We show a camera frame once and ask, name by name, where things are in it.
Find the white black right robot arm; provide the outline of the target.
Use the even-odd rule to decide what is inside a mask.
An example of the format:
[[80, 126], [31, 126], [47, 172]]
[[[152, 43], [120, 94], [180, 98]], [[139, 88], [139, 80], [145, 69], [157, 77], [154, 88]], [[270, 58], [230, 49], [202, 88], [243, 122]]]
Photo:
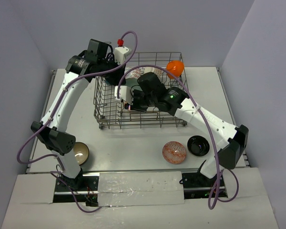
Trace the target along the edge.
[[161, 112], [211, 134], [216, 149], [214, 156], [201, 165], [197, 175], [201, 186], [209, 186], [217, 171], [236, 167], [247, 145], [249, 129], [245, 125], [235, 126], [225, 122], [199, 104], [194, 104], [189, 93], [176, 86], [167, 89], [152, 72], [141, 75], [137, 83], [140, 90], [133, 91], [134, 99], [130, 109], [145, 112], [148, 107], [156, 107]]

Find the white bowl red diamond pattern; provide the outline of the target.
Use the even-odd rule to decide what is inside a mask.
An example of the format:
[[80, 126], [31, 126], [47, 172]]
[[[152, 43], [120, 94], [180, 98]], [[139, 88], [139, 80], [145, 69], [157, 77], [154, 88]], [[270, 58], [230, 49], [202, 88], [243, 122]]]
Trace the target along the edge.
[[125, 79], [138, 79], [144, 73], [144, 68], [137, 68], [135, 70], [130, 71]]

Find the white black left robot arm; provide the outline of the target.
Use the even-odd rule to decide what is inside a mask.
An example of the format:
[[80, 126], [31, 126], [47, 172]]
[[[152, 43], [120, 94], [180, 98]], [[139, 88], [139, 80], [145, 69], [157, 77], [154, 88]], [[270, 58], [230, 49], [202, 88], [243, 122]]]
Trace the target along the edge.
[[37, 138], [57, 157], [62, 168], [61, 178], [72, 190], [80, 189], [84, 179], [73, 151], [76, 138], [66, 133], [67, 125], [81, 94], [94, 79], [93, 73], [112, 85], [118, 85], [125, 71], [123, 63], [132, 51], [124, 47], [122, 39], [117, 44], [113, 48], [91, 39], [86, 50], [71, 57], [50, 109], [41, 121], [31, 124]]

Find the pale green bowl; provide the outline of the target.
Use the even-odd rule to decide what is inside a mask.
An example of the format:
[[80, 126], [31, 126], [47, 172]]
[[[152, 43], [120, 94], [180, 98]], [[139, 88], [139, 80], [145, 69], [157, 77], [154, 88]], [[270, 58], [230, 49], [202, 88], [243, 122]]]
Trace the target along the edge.
[[141, 91], [141, 87], [139, 86], [137, 79], [135, 78], [129, 78], [126, 79], [126, 86], [130, 87], [132, 90], [139, 90]]

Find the orange diamond pattern bowl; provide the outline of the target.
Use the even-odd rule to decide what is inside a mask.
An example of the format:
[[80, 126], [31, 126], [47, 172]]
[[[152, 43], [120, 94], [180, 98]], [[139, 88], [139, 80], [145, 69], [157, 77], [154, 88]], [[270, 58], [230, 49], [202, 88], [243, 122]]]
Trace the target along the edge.
[[185, 160], [186, 149], [176, 141], [170, 141], [163, 146], [162, 155], [171, 164], [180, 164]]

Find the orange floral pattern bowl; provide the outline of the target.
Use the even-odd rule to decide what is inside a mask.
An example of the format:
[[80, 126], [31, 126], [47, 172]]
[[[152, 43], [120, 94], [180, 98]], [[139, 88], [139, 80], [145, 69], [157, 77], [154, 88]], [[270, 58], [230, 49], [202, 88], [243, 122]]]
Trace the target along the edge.
[[126, 110], [130, 111], [130, 110], [131, 110], [131, 105], [128, 104], [128, 103], [125, 103], [124, 108], [125, 108]]

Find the grey geometric pattern bowl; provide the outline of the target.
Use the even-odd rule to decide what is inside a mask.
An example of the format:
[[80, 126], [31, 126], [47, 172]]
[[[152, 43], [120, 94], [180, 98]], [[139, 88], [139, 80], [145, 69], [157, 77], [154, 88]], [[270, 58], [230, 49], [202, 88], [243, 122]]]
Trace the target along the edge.
[[154, 73], [158, 76], [158, 78], [160, 78], [162, 76], [163, 71], [158, 69], [158, 68], [154, 68], [154, 67], [145, 67], [143, 73], [144, 74], [145, 73]]

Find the plain white bowl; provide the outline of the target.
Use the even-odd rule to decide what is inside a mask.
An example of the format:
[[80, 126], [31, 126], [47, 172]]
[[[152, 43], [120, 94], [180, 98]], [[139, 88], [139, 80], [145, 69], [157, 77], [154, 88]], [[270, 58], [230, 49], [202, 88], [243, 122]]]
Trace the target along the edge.
[[184, 63], [182, 61], [171, 61], [167, 64], [166, 70], [176, 77], [180, 77], [184, 71]]

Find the dark bowl beige inside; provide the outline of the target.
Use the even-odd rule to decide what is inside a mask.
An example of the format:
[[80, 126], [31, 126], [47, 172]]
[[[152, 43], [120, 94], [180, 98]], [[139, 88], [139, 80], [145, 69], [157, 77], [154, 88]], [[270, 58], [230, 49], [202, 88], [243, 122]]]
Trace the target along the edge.
[[74, 156], [76, 158], [77, 163], [81, 166], [83, 165], [89, 158], [89, 148], [85, 143], [76, 142], [73, 147]]

